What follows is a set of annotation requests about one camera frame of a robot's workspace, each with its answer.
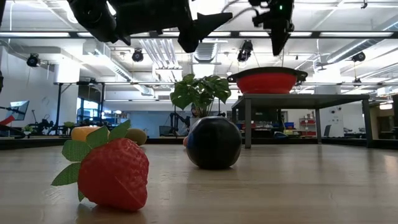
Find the wooden table surface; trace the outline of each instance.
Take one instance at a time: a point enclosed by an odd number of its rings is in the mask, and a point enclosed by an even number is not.
[[[51,187],[61,147],[0,151],[0,223],[398,223],[398,152],[253,146],[229,170],[197,169],[182,146],[146,145],[148,201],[136,213],[79,204]]]

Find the red bowl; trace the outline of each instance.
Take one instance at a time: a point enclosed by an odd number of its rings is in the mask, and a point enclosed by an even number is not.
[[[297,82],[305,81],[308,73],[284,67],[261,67],[245,70],[228,77],[236,82],[243,94],[288,94]]]

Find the computer monitor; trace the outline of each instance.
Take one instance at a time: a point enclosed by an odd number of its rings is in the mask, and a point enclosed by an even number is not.
[[[12,110],[7,112],[6,118],[13,116],[15,121],[25,120],[25,115],[26,115],[28,105],[29,105],[29,101],[11,102],[10,108]]]

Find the strawberry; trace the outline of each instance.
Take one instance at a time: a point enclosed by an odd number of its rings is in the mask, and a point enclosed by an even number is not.
[[[149,161],[144,151],[124,138],[130,121],[90,133],[86,142],[68,140],[62,154],[71,162],[52,185],[78,183],[78,197],[98,205],[136,211],[147,200]]]
[[[78,187],[91,202],[136,211],[147,200],[148,167],[148,158],[136,143],[115,139],[83,159]]]

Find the gray table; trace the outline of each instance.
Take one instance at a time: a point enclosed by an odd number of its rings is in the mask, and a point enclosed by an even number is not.
[[[236,123],[236,109],[244,107],[245,125],[251,127],[251,108],[269,109],[311,109],[315,110],[318,143],[322,143],[319,109],[362,101],[365,120],[367,146],[370,147],[373,137],[369,95],[304,95],[304,94],[246,94],[232,106],[232,119]],[[245,130],[245,148],[251,148],[251,128]]]

